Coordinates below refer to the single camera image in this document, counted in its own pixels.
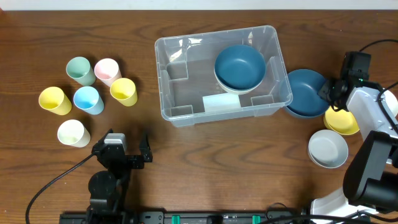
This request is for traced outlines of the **white bowl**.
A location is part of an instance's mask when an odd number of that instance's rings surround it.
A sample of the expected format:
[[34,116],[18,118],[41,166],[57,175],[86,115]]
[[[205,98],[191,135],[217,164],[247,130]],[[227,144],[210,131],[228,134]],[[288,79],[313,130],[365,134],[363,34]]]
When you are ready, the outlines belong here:
[[398,114],[398,101],[395,95],[391,91],[386,90],[384,92],[384,100],[394,117],[396,117]]

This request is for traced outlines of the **yellow bowl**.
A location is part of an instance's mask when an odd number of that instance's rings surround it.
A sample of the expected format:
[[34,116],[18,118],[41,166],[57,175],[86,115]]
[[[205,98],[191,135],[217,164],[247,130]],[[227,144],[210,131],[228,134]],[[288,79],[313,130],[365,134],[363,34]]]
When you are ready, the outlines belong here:
[[345,110],[334,111],[330,106],[323,117],[327,129],[340,135],[353,135],[359,131],[359,126],[353,114]]

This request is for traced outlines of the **dark blue bowl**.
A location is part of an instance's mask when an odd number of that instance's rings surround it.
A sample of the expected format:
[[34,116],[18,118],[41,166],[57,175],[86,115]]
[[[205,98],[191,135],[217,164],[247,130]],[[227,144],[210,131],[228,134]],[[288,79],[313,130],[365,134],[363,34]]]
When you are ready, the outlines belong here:
[[262,54],[248,45],[233,45],[217,56],[215,77],[230,88],[245,90],[261,83],[266,76]]
[[316,118],[323,115],[329,104],[320,98],[318,92],[326,78],[309,69],[298,69],[288,74],[293,101],[285,107],[286,112],[296,118]]

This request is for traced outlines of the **beige bowl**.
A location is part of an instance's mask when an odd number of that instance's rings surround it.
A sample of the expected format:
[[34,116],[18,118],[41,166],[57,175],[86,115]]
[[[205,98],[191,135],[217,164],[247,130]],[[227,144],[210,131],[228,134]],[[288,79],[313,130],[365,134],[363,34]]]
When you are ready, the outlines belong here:
[[216,80],[217,80],[219,86],[220,86],[224,91],[226,91],[226,92],[228,92],[228,93],[231,93],[231,94],[235,94],[235,95],[247,94],[247,93],[249,93],[250,91],[253,91],[255,88],[257,88],[257,87],[261,84],[261,83],[258,83],[258,84],[255,85],[254,87],[248,88],[248,89],[245,89],[245,90],[238,90],[238,89],[234,89],[234,88],[230,88],[230,87],[226,86],[225,84],[223,84],[223,83],[221,82],[221,80],[220,80],[218,77],[216,77]]

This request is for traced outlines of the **clear plastic storage container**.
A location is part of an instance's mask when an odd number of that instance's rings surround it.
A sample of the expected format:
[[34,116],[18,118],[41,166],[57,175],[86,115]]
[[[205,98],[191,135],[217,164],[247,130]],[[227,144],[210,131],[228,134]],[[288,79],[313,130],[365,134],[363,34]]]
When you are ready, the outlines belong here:
[[272,26],[163,37],[154,47],[161,115],[175,127],[272,115],[293,101]]

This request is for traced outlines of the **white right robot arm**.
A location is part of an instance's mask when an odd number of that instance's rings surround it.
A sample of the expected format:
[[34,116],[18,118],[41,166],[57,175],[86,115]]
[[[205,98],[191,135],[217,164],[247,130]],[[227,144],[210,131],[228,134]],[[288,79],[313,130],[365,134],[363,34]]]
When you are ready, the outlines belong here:
[[312,201],[309,223],[353,223],[360,215],[397,211],[397,120],[384,101],[385,89],[369,81],[371,56],[347,52],[340,77],[318,92],[335,110],[353,114],[364,140],[346,170],[343,186]]

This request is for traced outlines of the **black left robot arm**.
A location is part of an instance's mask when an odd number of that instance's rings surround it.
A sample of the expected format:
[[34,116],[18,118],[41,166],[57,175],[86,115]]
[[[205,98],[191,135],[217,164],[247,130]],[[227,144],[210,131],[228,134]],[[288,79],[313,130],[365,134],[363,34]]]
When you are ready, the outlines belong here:
[[138,155],[126,154],[127,141],[123,133],[110,129],[92,148],[92,153],[105,170],[94,174],[89,183],[90,206],[87,223],[137,223],[135,212],[124,208],[131,171],[144,168],[153,155],[147,134],[140,143]]

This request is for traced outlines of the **cream white cup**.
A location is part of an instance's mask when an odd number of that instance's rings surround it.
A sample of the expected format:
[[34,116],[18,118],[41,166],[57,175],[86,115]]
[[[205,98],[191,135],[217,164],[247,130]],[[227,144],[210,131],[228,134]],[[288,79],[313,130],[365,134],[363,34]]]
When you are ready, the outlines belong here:
[[58,128],[57,137],[62,144],[73,147],[85,147],[91,139],[88,130],[76,119],[62,123]]

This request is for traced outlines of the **yellow cup right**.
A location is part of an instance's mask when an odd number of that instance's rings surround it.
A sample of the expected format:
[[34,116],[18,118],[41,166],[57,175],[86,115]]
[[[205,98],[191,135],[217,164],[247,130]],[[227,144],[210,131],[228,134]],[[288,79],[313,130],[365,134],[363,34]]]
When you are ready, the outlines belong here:
[[111,96],[124,106],[137,103],[137,89],[135,83],[128,78],[119,78],[110,87]]

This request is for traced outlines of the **yellow cup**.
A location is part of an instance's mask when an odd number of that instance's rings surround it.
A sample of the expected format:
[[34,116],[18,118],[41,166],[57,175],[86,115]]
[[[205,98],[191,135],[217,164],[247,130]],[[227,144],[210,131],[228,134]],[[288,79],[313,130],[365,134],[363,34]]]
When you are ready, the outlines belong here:
[[39,95],[39,105],[41,108],[57,115],[66,115],[72,110],[72,103],[63,92],[56,86],[46,88]]
[[137,89],[135,83],[128,78],[119,78],[110,87],[111,96],[124,106],[137,103]]

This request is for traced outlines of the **light blue cup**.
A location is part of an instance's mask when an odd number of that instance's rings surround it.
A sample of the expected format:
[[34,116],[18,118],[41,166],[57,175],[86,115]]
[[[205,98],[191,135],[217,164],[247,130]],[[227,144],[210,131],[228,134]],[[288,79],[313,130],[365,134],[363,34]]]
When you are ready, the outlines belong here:
[[73,102],[77,108],[88,114],[97,115],[104,110],[103,100],[92,86],[79,88],[73,96]]

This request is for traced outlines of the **pink cup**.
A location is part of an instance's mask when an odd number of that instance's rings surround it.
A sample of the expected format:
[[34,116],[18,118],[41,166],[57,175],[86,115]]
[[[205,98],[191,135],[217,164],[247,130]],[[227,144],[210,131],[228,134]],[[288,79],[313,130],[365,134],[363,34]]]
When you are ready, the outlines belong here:
[[111,58],[98,61],[94,67],[94,73],[107,86],[111,86],[122,77],[117,61]]

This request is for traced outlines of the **yellow cup left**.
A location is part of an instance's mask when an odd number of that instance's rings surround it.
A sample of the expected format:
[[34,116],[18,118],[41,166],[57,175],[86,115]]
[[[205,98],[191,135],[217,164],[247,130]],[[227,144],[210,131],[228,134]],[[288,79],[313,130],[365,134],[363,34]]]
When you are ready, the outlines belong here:
[[63,92],[56,86],[46,88],[39,95],[39,105],[41,108],[57,115],[66,115],[72,110],[72,103]]

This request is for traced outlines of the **light grey bowl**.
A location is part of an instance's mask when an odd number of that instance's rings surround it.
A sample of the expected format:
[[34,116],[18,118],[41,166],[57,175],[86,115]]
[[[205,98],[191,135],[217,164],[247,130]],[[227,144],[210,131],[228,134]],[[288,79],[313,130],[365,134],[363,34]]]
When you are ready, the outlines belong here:
[[318,166],[336,169],[348,158],[348,145],[338,133],[323,129],[314,133],[308,142],[308,156]]

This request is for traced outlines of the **green cup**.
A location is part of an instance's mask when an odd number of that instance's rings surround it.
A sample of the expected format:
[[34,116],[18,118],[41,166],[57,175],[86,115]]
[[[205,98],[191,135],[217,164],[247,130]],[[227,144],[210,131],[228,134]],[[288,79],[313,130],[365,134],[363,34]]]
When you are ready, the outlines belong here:
[[88,59],[75,57],[66,66],[67,75],[83,86],[90,86],[96,80],[95,73]]

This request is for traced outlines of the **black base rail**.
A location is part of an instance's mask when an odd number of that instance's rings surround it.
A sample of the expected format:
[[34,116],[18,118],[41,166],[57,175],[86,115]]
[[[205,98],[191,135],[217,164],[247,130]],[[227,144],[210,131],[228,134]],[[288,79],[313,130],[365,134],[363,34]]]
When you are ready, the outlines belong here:
[[164,213],[121,212],[99,215],[94,212],[63,213],[60,224],[125,223],[125,224],[257,224],[272,218],[289,217],[292,210],[277,209],[264,213]]

